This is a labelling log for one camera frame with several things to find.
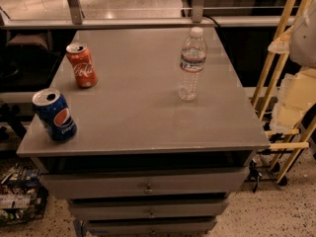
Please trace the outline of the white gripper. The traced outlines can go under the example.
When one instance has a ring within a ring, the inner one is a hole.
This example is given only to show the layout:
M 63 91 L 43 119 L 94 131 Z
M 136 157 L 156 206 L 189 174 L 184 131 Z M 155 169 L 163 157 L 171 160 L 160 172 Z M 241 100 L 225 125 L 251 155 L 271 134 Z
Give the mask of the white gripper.
M 299 123 L 316 104 L 316 69 L 301 68 L 295 75 L 285 74 L 277 92 L 270 129 L 285 133 Z

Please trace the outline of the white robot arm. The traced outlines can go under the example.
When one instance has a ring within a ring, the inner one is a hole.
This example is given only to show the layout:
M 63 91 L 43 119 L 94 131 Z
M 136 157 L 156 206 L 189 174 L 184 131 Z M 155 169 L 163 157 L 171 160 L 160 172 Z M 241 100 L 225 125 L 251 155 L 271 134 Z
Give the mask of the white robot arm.
M 288 54 L 292 62 L 301 66 L 294 75 L 284 75 L 277 92 L 270 128 L 284 133 L 316 104 L 316 0 L 293 26 L 272 41 L 268 51 Z

